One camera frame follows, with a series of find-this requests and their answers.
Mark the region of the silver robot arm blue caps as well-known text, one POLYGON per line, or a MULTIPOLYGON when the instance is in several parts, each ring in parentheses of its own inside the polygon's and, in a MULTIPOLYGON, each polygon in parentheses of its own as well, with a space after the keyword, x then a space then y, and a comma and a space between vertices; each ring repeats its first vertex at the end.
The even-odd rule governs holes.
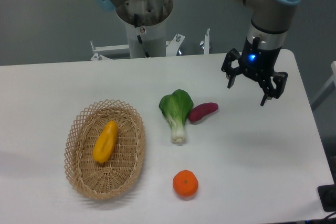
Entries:
MULTIPOLYGON (((165 21, 173 0, 95 0, 105 11, 114 11, 124 22, 132 58, 166 56, 165 21)), ((253 11, 242 52, 230 50, 222 65, 228 86, 236 76, 256 81, 263 100, 279 98, 288 75, 274 65, 301 0, 236 0, 253 11)))

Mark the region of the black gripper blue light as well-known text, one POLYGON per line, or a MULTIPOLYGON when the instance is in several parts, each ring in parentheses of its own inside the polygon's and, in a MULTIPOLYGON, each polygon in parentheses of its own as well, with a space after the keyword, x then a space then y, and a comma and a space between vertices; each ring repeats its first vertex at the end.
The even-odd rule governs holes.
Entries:
POLYGON ((284 92, 288 74, 274 71, 281 47, 268 50, 261 49, 260 45, 260 36, 255 37, 252 43, 246 39, 242 55, 235 48, 231 49, 225 56, 221 71, 226 73, 229 89, 234 85, 236 76, 240 74, 258 82, 264 92, 260 105, 264 106, 266 101, 280 98, 284 92), (234 61, 238 62, 238 67, 232 67, 234 61))

